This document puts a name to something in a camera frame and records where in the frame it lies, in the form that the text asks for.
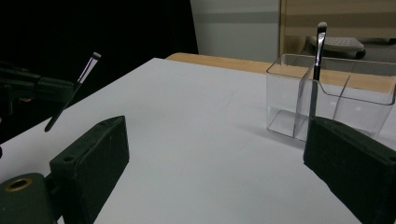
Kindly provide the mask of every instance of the dark background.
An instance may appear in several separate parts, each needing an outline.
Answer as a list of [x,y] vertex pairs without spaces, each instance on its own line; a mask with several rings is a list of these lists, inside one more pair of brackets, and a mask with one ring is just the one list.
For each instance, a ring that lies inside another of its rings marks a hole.
[[[102,55],[70,105],[154,57],[198,53],[186,0],[2,3],[0,29],[0,61],[42,77],[76,82],[92,54]],[[0,143],[51,117],[57,105],[16,101],[13,109],[2,117]]]

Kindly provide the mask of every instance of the table surface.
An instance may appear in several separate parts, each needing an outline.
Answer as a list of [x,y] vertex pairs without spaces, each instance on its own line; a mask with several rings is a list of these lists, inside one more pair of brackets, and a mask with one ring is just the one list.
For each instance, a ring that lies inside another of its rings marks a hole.
[[95,224],[359,223],[304,166],[304,143],[265,129],[269,63],[253,63],[257,73],[176,61],[152,59],[50,132],[45,121],[5,142],[0,181],[49,174],[93,125],[124,115],[131,160]]

